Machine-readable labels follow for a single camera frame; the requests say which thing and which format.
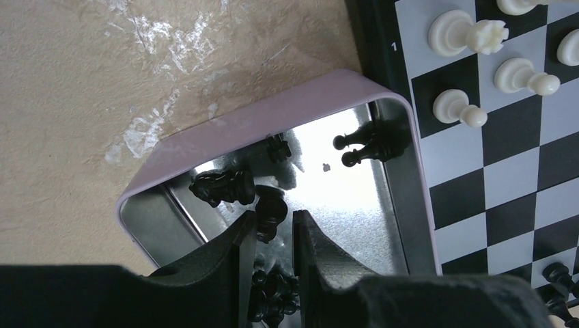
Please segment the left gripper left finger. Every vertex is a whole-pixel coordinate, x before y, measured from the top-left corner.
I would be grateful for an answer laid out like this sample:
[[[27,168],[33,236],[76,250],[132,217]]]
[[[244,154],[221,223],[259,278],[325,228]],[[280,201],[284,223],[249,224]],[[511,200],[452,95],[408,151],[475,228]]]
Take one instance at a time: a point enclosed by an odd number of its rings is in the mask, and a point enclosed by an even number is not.
[[[3,265],[2,327],[244,327],[257,227],[226,231],[148,276],[118,265]]]

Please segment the black chess rook corner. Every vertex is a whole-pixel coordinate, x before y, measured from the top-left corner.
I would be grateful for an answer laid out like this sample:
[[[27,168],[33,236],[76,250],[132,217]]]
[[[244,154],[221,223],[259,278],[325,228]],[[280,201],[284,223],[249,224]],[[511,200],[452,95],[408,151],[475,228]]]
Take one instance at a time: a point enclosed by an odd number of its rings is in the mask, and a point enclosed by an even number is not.
[[[559,284],[578,299],[578,284],[572,280],[569,269],[560,262],[549,264],[541,273],[552,284]]]

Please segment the black chess piece being grasped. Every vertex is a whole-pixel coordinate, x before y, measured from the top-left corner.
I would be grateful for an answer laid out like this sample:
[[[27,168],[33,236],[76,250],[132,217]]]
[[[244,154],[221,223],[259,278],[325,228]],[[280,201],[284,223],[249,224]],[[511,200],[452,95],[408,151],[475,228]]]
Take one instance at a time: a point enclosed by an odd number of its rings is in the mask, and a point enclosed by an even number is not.
[[[257,215],[257,240],[268,244],[277,235],[277,227],[288,213],[284,200],[285,192],[266,185],[257,185],[256,195],[259,196],[255,205]]]

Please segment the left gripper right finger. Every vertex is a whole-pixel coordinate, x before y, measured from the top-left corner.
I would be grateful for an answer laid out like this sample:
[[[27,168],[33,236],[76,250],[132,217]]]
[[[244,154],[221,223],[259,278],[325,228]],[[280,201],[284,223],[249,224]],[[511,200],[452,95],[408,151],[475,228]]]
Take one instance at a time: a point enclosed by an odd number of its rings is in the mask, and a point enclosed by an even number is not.
[[[523,280],[379,275],[330,240],[306,210],[292,220],[303,327],[551,327]]]

